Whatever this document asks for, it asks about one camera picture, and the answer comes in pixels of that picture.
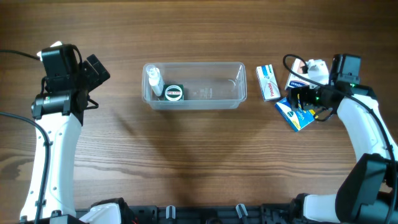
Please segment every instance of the white bottle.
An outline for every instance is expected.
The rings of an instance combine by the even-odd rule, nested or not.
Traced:
[[[149,76],[149,84],[154,93],[157,96],[161,96],[163,93],[164,81],[160,75],[159,69],[155,65],[148,65],[146,71]]]

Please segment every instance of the blue box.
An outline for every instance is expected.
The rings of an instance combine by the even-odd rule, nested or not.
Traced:
[[[314,120],[314,110],[304,111],[299,109],[298,111],[292,111],[290,103],[287,101],[286,97],[277,102],[275,107],[295,132],[300,131]]]

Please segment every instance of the wire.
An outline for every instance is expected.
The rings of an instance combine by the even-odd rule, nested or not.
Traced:
[[[97,108],[100,107],[100,105],[97,102],[95,102],[94,100],[92,100],[90,98],[90,96],[87,96],[87,101],[89,101],[90,103],[94,104],[94,106],[89,106],[89,107],[86,108],[86,110],[93,110],[93,109],[97,109]]]
[[[38,56],[33,56],[24,52],[19,52],[17,50],[0,50],[0,53],[12,53],[12,54],[18,54],[18,55],[22,55],[25,57],[29,57],[31,59],[35,59],[35,60],[40,60],[40,57]]]
[[[285,57],[283,59],[283,64],[284,64],[284,67],[290,73],[292,73],[293,75],[301,78],[302,80],[305,80],[305,81],[307,81],[309,83],[318,85],[318,86],[323,87],[323,88],[325,88],[327,90],[334,91],[335,93],[341,94],[341,95],[343,95],[343,96],[345,96],[345,97],[357,102],[357,104],[359,104],[363,108],[365,108],[369,112],[369,114],[371,114],[373,116],[373,118],[375,119],[377,125],[379,126],[380,132],[381,132],[381,134],[382,134],[382,136],[384,138],[384,142],[386,143],[386,148],[388,150],[388,153],[389,153],[391,161],[392,161],[391,162],[391,164],[392,164],[392,198],[391,198],[391,204],[390,204],[390,207],[389,207],[389,211],[387,213],[387,217],[386,217],[386,220],[384,222],[385,224],[388,224],[390,222],[392,213],[393,213],[393,211],[394,211],[394,209],[396,207],[396,201],[397,201],[397,164],[396,164],[396,159],[394,157],[394,152],[392,151],[392,145],[390,144],[390,140],[388,139],[386,130],[384,129],[380,119],[376,116],[376,114],[374,113],[373,109],[371,109],[368,106],[366,106],[362,101],[358,100],[357,98],[355,98],[355,97],[353,97],[353,96],[351,96],[351,95],[349,95],[349,94],[347,94],[345,92],[339,91],[339,90],[337,90],[335,88],[332,88],[331,86],[323,85],[323,84],[315,82],[315,81],[313,81],[313,80],[311,80],[309,78],[305,78],[305,77],[295,73],[294,71],[292,71],[292,69],[290,69],[287,66],[287,64],[286,64],[286,58],[288,58],[288,57],[293,57],[293,58],[297,58],[297,59],[301,60],[304,63],[305,66],[307,66],[307,63],[305,62],[305,60],[303,58],[301,58],[301,57],[299,57],[297,55],[294,55],[294,54],[285,55]]]
[[[5,112],[0,112],[0,115],[7,116],[9,118],[15,118],[19,119],[21,121],[25,121],[33,126],[35,126],[40,133],[42,133],[43,138],[44,138],[44,146],[45,146],[45,158],[44,158],[44,168],[43,168],[43,175],[42,175],[42,182],[40,184],[40,192],[39,192],[39,199],[37,201],[37,210],[36,210],[36,217],[35,217],[35,224],[39,223],[40,220],[40,214],[42,213],[42,207],[43,207],[43,202],[44,202],[44,193],[45,193],[45,183],[47,181],[47,172],[49,169],[49,160],[50,160],[50,138],[45,132],[44,128],[42,128],[39,124],[36,122],[25,118],[23,116],[18,116],[15,114],[10,114],[10,113],[5,113]]]
[[[324,121],[329,120],[329,118],[331,118],[333,116],[333,112],[332,111],[325,118],[323,118],[323,119],[318,118],[318,115],[322,114],[324,111],[327,111],[327,110],[328,109],[326,109],[326,108],[322,108],[322,109],[318,110],[317,112],[315,112],[315,114],[313,115],[315,121],[324,122]]]

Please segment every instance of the clear plastic container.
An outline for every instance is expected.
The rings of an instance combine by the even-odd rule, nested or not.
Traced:
[[[183,100],[156,96],[149,84],[148,65],[159,69],[166,85],[183,85]],[[148,63],[142,70],[142,100],[154,110],[235,109],[247,94],[241,62]]]

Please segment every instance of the wooden table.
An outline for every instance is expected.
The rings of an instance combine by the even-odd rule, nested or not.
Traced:
[[[362,56],[362,84],[373,87],[398,137],[396,1],[10,2],[0,5],[0,49],[35,54],[62,40],[95,54],[111,74],[91,94],[100,108],[85,113],[76,208],[115,197],[129,205],[259,205],[335,193],[355,164],[341,121],[295,133],[261,98],[255,68],[272,64],[283,90],[285,54],[328,65],[334,54]],[[236,110],[153,111],[142,102],[147,62],[236,61],[248,83]],[[0,111],[31,117],[44,75],[37,61],[1,54]],[[19,218],[34,152],[33,127],[0,118],[2,223]]]

